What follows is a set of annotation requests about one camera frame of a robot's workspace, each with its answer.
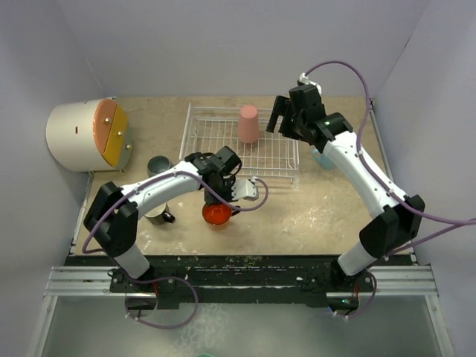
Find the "grey-blue round mug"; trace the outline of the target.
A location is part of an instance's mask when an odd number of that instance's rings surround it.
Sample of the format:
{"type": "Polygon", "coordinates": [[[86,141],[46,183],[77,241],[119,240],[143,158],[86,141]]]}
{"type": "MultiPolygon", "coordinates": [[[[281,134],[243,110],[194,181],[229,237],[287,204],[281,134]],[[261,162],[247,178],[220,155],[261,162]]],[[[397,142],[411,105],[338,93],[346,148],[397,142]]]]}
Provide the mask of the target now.
{"type": "Polygon", "coordinates": [[[164,173],[173,167],[172,161],[163,155],[152,157],[147,163],[147,174],[151,178],[158,174],[164,173]]]}

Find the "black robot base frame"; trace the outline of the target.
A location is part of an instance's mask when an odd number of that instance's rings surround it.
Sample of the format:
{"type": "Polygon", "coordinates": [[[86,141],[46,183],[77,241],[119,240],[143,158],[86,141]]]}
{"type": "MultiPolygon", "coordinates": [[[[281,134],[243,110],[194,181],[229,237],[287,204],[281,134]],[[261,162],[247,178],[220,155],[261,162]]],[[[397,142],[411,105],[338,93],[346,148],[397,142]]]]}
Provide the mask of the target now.
{"type": "Polygon", "coordinates": [[[127,279],[108,257],[73,256],[65,265],[107,267],[110,292],[155,295],[161,309],[195,300],[325,307],[328,293],[355,296],[373,289],[368,272],[356,277],[338,273],[335,255],[152,255],[148,260],[152,270],[140,283],[127,279]]]}

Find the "pink tumbler cup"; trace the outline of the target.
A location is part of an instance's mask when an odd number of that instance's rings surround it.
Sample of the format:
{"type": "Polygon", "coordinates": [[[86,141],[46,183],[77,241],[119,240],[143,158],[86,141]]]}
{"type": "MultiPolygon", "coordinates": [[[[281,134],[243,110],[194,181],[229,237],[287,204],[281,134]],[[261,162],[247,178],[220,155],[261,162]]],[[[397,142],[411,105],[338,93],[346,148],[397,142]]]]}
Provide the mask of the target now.
{"type": "Polygon", "coordinates": [[[238,139],[245,144],[252,144],[260,136],[258,110],[252,105],[240,109],[237,125],[238,139]]]}

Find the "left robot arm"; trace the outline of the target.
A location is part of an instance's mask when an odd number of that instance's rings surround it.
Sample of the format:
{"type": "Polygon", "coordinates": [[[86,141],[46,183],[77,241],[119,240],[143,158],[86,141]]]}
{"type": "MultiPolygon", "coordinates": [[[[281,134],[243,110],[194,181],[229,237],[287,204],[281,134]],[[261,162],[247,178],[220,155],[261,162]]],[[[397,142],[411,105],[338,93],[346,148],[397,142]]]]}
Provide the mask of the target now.
{"type": "Polygon", "coordinates": [[[242,166],[239,156],[224,146],[217,153],[195,152],[167,171],[122,187],[103,184],[83,221],[89,236],[126,273],[127,283],[144,292],[153,282],[148,259],[136,244],[138,221],[151,210],[185,193],[201,190],[207,184],[226,202],[242,166]]]}

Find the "light blue mug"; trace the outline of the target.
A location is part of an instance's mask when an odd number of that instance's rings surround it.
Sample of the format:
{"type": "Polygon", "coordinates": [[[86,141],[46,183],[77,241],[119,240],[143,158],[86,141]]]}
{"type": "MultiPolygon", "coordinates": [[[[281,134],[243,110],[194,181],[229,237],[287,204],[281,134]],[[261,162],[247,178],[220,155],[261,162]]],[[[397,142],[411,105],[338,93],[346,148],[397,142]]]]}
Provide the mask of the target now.
{"type": "Polygon", "coordinates": [[[312,157],[318,163],[318,165],[324,170],[333,170],[335,167],[334,164],[323,153],[320,153],[317,149],[313,149],[312,157]]]}

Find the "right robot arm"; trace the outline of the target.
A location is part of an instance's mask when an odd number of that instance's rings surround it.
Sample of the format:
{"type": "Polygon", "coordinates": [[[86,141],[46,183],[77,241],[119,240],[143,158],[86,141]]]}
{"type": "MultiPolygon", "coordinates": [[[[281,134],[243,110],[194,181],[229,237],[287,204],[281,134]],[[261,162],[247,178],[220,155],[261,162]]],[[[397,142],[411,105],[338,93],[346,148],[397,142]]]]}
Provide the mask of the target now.
{"type": "Polygon", "coordinates": [[[396,186],[358,147],[357,135],[342,114],[326,113],[316,86],[300,84],[289,90],[288,97],[276,97],[266,130],[314,146],[347,177],[367,207],[370,223],[331,272],[337,290],[349,290],[357,274],[416,237],[424,201],[396,186]]]}

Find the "orange cup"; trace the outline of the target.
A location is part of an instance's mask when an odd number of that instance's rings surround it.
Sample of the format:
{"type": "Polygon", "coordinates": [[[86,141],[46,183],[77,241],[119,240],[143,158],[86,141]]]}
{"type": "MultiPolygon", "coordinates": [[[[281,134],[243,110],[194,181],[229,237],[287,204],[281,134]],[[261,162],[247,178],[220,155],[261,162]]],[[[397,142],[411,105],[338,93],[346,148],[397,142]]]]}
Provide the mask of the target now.
{"type": "Polygon", "coordinates": [[[228,221],[239,214],[239,211],[232,209],[225,204],[204,204],[202,207],[202,218],[209,225],[219,227],[226,225],[228,221]]]}

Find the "black faceted mug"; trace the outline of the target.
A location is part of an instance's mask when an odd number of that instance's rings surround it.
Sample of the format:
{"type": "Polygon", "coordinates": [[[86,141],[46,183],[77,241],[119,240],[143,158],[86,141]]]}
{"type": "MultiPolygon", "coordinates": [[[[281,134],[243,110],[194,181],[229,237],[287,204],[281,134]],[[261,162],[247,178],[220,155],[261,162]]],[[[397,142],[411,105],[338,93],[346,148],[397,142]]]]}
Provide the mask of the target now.
{"type": "Polygon", "coordinates": [[[166,223],[173,224],[176,221],[174,215],[171,214],[167,203],[159,205],[146,213],[144,217],[153,225],[163,225],[166,223]]]}

